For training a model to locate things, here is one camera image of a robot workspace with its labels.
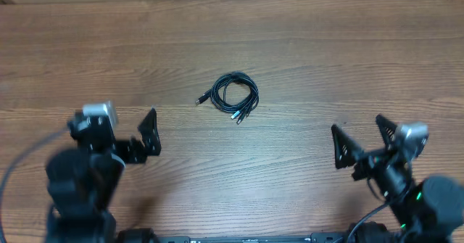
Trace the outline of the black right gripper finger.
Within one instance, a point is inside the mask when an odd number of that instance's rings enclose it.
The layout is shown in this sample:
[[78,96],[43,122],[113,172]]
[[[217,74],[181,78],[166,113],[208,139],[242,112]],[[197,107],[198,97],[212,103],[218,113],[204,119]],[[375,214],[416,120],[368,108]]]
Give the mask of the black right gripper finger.
[[376,116],[376,124],[379,128],[384,144],[394,145],[397,125],[381,114]]
[[361,161],[363,148],[336,124],[331,126],[336,169],[351,167]]

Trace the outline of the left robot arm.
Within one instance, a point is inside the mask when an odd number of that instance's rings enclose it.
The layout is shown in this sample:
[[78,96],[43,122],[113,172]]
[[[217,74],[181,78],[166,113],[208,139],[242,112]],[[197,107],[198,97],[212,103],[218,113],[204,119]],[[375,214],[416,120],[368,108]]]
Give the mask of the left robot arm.
[[161,152],[157,113],[151,109],[139,124],[140,139],[116,139],[115,117],[109,105],[93,104],[68,122],[77,146],[56,153],[46,165],[53,200],[47,242],[157,242],[151,228],[117,231],[109,211],[125,168]]

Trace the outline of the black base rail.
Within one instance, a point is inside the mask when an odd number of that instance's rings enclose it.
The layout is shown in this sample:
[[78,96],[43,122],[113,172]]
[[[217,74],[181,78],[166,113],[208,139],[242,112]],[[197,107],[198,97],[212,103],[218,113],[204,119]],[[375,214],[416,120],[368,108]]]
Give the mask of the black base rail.
[[214,236],[195,238],[189,236],[157,236],[151,228],[121,231],[117,243],[342,243],[344,232],[314,232],[299,236]]

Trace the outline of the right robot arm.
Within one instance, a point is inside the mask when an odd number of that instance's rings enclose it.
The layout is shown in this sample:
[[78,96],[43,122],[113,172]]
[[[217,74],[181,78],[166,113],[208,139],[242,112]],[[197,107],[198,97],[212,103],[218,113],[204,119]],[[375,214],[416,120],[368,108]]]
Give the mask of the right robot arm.
[[351,224],[340,242],[451,242],[463,225],[463,186],[440,175],[416,183],[413,160],[428,142],[429,130],[420,121],[396,124],[376,116],[384,147],[364,150],[339,126],[332,125],[334,162],[352,167],[355,181],[375,183],[384,203]]

